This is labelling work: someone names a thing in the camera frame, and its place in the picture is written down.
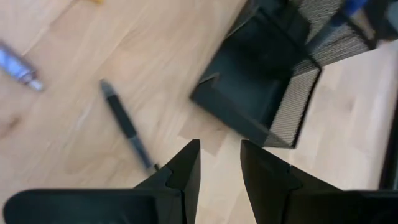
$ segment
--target metal mesh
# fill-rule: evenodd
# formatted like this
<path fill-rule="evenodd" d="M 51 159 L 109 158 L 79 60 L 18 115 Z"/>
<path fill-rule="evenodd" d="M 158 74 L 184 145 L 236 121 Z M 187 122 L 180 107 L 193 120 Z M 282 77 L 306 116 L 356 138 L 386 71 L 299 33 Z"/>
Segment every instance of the metal mesh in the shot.
<path fill-rule="evenodd" d="M 311 23 L 311 31 L 307 39 L 310 40 L 337 12 L 344 0 L 301 0 L 295 2 L 299 2 L 300 12 Z M 364 31 L 368 40 L 373 38 L 374 31 L 361 11 L 358 11 L 351 20 L 353 24 Z M 316 51 L 312 52 L 312 56 L 321 66 L 325 66 L 368 50 L 369 47 L 364 43 L 364 39 L 351 26 L 345 24 L 334 32 Z M 307 62 L 302 62 L 296 67 L 297 73 L 305 73 L 311 69 Z"/>
<path fill-rule="evenodd" d="M 295 147 L 296 137 L 301 130 L 301 125 L 307 113 L 307 104 L 310 101 L 312 89 L 319 77 L 318 70 L 312 70 L 301 75 L 294 76 L 286 89 L 283 100 L 270 131 L 282 139 L 291 147 Z M 280 142 L 274 136 L 268 136 L 264 146 L 281 147 Z"/>

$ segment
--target black mesh organizer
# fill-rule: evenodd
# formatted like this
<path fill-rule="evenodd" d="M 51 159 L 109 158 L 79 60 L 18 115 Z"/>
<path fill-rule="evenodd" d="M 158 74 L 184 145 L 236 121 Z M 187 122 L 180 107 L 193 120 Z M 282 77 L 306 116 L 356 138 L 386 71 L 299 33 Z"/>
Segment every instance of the black mesh organizer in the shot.
<path fill-rule="evenodd" d="M 316 6 L 325 1 L 310 1 L 248 1 L 191 99 L 259 146 L 295 148 L 321 65 L 369 50 L 372 43 L 345 17 L 349 34 L 331 37 L 334 44 L 326 41 L 310 55 L 308 39 L 341 5 L 329 1 L 336 10 L 319 16 Z"/>

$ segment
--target wood grain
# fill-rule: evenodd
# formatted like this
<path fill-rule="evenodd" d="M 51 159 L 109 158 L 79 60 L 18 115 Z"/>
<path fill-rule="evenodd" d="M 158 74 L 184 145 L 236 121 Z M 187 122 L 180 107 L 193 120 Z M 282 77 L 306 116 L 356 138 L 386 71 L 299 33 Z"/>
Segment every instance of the wood grain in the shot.
<path fill-rule="evenodd" d="M 0 202 L 37 187 L 133 187 L 146 174 L 104 103 L 119 92 L 152 157 L 201 138 L 198 223 L 254 223 L 241 136 L 188 96 L 244 0 L 0 0 L 0 38 L 45 91 L 0 72 Z M 325 69 L 298 149 L 270 149 L 343 189 L 377 185 L 396 99 L 398 42 Z"/>

